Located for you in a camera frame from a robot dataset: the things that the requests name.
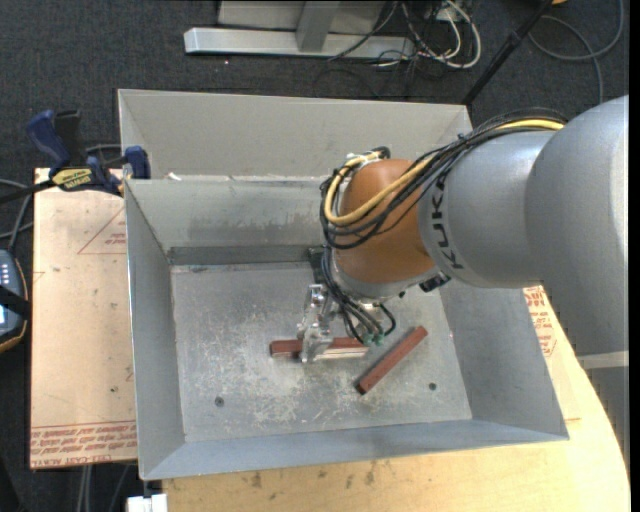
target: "dark gray carpet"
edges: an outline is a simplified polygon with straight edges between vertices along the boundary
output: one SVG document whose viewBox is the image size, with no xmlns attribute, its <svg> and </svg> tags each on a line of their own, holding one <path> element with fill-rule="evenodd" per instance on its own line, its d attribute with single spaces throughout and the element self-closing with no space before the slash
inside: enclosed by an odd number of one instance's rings
<svg viewBox="0 0 640 512">
<path fill-rule="evenodd" d="M 444 72 L 426 64 L 410 77 L 403 69 L 395 74 L 380 72 L 348 61 L 187 57 L 182 34 L 192 26 L 210 25 L 215 2 L 0 0 L 0 177 L 28 183 L 31 170 L 48 163 L 25 135 L 29 118 L 46 108 L 81 109 L 87 144 L 117 142 L 119 88 L 458 103 L 509 31 L 530 16 L 536 4 L 533 0 L 474 3 L 483 43 L 479 65 Z M 599 59 L 605 98 L 629 91 L 629 4 L 625 0 L 623 40 Z M 579 29 L 596 49 L 613 37 L 617 27 L 616 0 L 569 0 L 553 14 Z M 574 36 L 551 22 L 541 21 L 534 32 L 555 50 L 585 51 Z M 525 41 L 478 96 L 472 113 L 477 123 L 508 110 L 544 106 L 571 118 L 597 101 L 590 61 L 553 60 Z M 0 206 L 0 232 L 10 229 L 18 207 L 18 202 Z M 29 232 L 20 238 L 17 250 L 27 274 L 31 251 Z M 0 456 L 25 506 L 33 512 L 75 510 L 79 470 L 28 470 L 28 337 L 0 355 L 0 411 Z M 122 467 L 104 465 L 95 471 L 93 510 L 100 512 L 107 509 Z M 139 493 L 141 488 L 131 471 L 123 495 Z"/>
</svg>

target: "cardboard sheet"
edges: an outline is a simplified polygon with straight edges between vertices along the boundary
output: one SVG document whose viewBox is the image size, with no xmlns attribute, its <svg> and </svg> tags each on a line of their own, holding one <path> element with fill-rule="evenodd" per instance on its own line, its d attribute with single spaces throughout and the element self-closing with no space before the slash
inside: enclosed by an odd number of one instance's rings
<svg viewBox="0 0 640 512">
<path fill-rule="evenodd" d="M 135 459 L 124 202 L 50 189 L 34 218 L 30 467 Z"/>
</svg>

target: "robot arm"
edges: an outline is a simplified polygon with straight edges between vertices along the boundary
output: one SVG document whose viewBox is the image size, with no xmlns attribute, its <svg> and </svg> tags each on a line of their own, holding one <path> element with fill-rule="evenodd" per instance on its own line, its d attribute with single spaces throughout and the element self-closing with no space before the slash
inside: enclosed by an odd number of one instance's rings
<svg viewBox="0 0 640 512">
<path fill-rule="evenodd" d="M 501 118 L 416 162 L 384 150 L 352 158 L 323 191 L 331 280 L 374 306 L 444 276 L 544 285 L 601 399 L 622 404 L 612 418 L 622 437 L 625 389 L 606 395 L 593 361 L 618 368 L 628 389 L 628 104 L 566 126 Z"/>
</svg>

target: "power cord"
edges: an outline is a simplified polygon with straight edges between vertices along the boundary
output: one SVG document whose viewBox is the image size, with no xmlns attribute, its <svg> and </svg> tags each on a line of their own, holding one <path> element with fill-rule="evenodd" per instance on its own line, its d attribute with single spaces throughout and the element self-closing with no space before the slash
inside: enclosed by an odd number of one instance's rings
<svg viewBox="0 0 640 512">
<path fill-rule="evenodd" d="M 622 37 L 622 32 L 623 32 L 623 29 L 624 29 L 624 2 L 623 2 L 623 0 L 618 0 L 618 12 L 619 12 L 618 29 L 616 31 L 615 36 L 613 37 L 611 42 L 609 42 L 603 48 L 601 48 L 600 50 L 597 50 L 597 51 L 594 51 L 591 48 L 591 45 L 589 44 L 589 41 L 586 39 L 586 37 L 584 37 L 578 31 L 578 29 L 576 29 L 573 25 L 567 23 L 564 20 L 561 20 L 560 18 L 556 18 L 555 16 L 544 15 L 544 16 L 541 17 L 541 19 L 553 21 L 553 22 L 565 27 L 574 36 L 576 36 L 580 40 L 580 42 L 584 45 L 584 47 L 587 49 L 588 53 L 585 54 L 585 55 L 566 55 L 566 54 L 562 54 L 562 53 L 557 53 L 557 52 L 551 51 L 548 48 L 545 48 L 544 46 L 542 46 L 535 39 L 533 34 L 531 34 L 531 33 L 529 34 L 529 39 L 531 40 L 533 45 L 538 50 L 540 50 L 542 53 L 544 53 L 545 55 L 547 55 L 547 56 L 549 56 L 551 58 L 554 58 L 554 59 L 557 59 L 557 60 L 561 60 L 561 61 L 565 61 L 565 62 L 582 62 L 582 61 L 585 61 L 585 60 L 592 60 L 593 61 L 593 67 L 595 69 L 596 78 L 598 80 L 598 104 L 604 102 L 604 83 L 603 83 L 603 79 L 602 79 L 602 70 L 600 68 L 600 63 L 598 62 L 598 57 L 602 57 L 603 55 L 605 55 L 606 53 L 611 51 L 611 49 L 613 49 L 613 47 L 616 44 L 618 44 L 618 42 L 620 41 L 620 38 Z"/>
<path fill-rule="evenodd" d="M 549 50 L 548 48 L 545 48 L 544 46 L 542 46 L 538 41 L 535 40 L 535 38 L 533 37 L 533 34 L 529 34 L 529 39 L 531 39 L 531 42 L 543 53 L 545 53 L 546 55 L 548 55 L 549 57 L 553 57 L 555 59 L 559 59 L 559 60 L 566 60 L 566 61 L 582 61 L 582 60 L 589 60 L 589 59 L 595 59 L 597 57 L 602 57 L 603 55 L 605 55 L 606 53 L 608 53 L 616 44 L 618 44 L 618 41 L 620 41 L 620 38 L 622 37 L 622 31 L 624 29 L 624 1 L 623 0 L 618 0 L 618 12 L 619 12 L 619 18 L 618 18 L 618 30 L 616 31 L 616 35 L 613 37 L 613 39 L 611 40 L 611 42 L 607 45 L 605 45 L 603 48 L 601 48 L 600 50 L 597 51 L 593 51 L 590 49 L 590 46 L 587 46 L 587 51 L 589 53 L 587 53 L 586 55 L 566 55 L 566 54 L 562 54 L 562 53 L 557 53 L 554 51 Z M 562 25 L 564 25 L 565 27 L 570 28 L 574 34 L 579 34 L 579 32 L 574 29 L 571 25 L 569 25 L 568 23 L 555 18 L 553 16 L 543 16 L 544 19 L 549 19 L 549 20 L 553 20 L 556 22 L 561 23 Z"/>
<path fill-rule="evenodd" d="M 8 187 L 13 187 L 13 188 L 27 188 L 26 185 L 23 185 L 22 183 L 18 183 L 17 181 L 11 181 L 11 180 L 6 180 L 3 178 L 0 178 L 0 185 L 5 185 Z M 5 239 L 5 238 L 9 238 L 9 245 L 7 247 L 7 249 L 10 252 L 13 252 L 14 248 L 15 248 L 15 244 L 18 238 L 18 235 L 20 233 L 22 233 L 23 231 L 26 231 L 27 229 L 30 229 L 31 227 L 33 227 L 33 222 L 30 222 L 28 224 L 25 224 L 24 226 L 22 225 L 22 221 L 24 220 L 24 215 L 26 214 L 27 208 L 29 206 L 29 203 L 31 201 L 31 196 L 28 196 L 25 198 L 25 200 L 22 203 L 22 207 L 20 208 L 20 211 L 18 213 L 18 217 L 16 219 L 16 222 L 13 226 L 13 229 L 11 231 L 7 231 L 6 233 L 0 233 L 0 240 Z"/>
</svg>

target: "yellow cable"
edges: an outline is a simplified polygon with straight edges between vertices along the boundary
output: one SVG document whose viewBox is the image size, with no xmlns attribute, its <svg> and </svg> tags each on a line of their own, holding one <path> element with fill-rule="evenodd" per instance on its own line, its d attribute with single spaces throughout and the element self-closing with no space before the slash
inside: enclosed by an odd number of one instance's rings
<svg viewBox="0 0 640 512">
<path fill-rule="evenodd" d="M 564 125 L 557 121 L 548 121 L 546 119 L 525 119 L 500 125 L 496 129 L 505 130 L 507 128 L 544 128 L 546 130 L 558 131 L 564 128 Z"/>
<path fill-rule="evenodd" d="M 525 119 L 522 121 L 514 121 L 511 123 L 506 123 L 496 127 L 495 129 L 505 130 L 508 128 L 543 128 L 546 130 L 557 131 L 562 129 L 563 127 L 564 125 L 562 123 L 559 123 L 556 121 L 549 121 L 546 119 Z M 387 196 L 389 196 L 389 194 L 391 194 L 393 191 L 395 191 L 396 189 L 400 188 L 401 186 L 409 182 L 414 176 L 416 176 L 420 171 L 422 171 L 422 169 L 424 169 L 433 158 L 432 156 L 420 162 L 411 171 L 403 174 L 390 185 L 387 185 L 384 189 L 382 189 L 375 196 L 373 196 L 366 203 L 359 206 L 354 211 L 346 215 L 340 215 L 340 216 L 333 215 L 333 212 L 331 211 L 331 205 L 333 204 L 333 198 L 335 197 L 336 191 L 338 190 L 338 184 L 342 181 L 342 178 L 344 178 L 344 175 L 348 171 L 350 171 L 351 168 L 354 167 L 355 165 L 373 160 L 378 156 L 379 156 L 378 153 L 371 153 L 364 157 L 353 158 L 348 162 L 346 162 L 342 166 L 340 171 L 338 171 L 338 175 L 333 179 L 333 181 L 329 185 L 329 189 L 327 190 L 327 196 L 325 198 L 324 215 L 327 218 L 327 221 L 334 224 L 335 226 L 345 226 L 347 224 L 352 224 L 354 222 L 359 221 L 367 214 L 367 212 L 371 211 L 378 204 L 380 204 Z"/>
</svg>

